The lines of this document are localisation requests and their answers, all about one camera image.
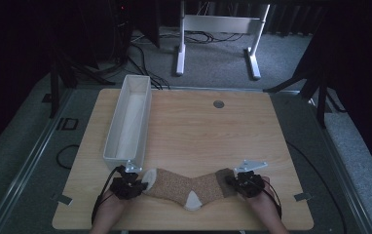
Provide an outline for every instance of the brown sock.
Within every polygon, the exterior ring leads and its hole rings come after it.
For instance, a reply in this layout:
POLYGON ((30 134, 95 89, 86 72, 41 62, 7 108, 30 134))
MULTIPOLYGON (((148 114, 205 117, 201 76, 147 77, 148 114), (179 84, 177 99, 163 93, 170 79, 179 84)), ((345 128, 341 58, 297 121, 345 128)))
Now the brown sock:
POLYGON ((223 169, 189 178, 163 169, 152 169, 146 172, 142 182, 149 183, 144 194, 169 199, 186 210, 195 211, 206 203, 236 195, 235 189, 226 183, 225 176, 234 176, 234 172, 223 169))
POLYGON ((172 200, 182 206, 186 205, 192 179, 164 169, 152 169, 146 172, 142 182, 148 182, 144 194, 172 200))
POLYGON ((192 190, 203 205, 237 194, 235 189, 226 183, 226 176, 234 176, 234 171, 222 169, 213 174, 192 178, 192 190))

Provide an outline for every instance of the human arm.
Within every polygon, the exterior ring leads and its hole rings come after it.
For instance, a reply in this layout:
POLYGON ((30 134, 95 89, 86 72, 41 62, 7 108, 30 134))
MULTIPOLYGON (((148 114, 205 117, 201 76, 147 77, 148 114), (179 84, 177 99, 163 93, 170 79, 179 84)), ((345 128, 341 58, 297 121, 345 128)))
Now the human arm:
POLYGON ((120 220, 130 200, 119 199, 112 191, 107 190, 103 201, 98 207, 90 234, 108 233, 120 220))
MULTIPOLYGON (((274 192, 269 185, 269 178, 262 176, 265 182, 265 191, 274 198, 274 192)), ((264 191, 256 197, 244 198, 253 212, 259 217, 262 223, 268 228, 271 234, 286 234, 288 231, 280 220, 275 203, 264 191)))

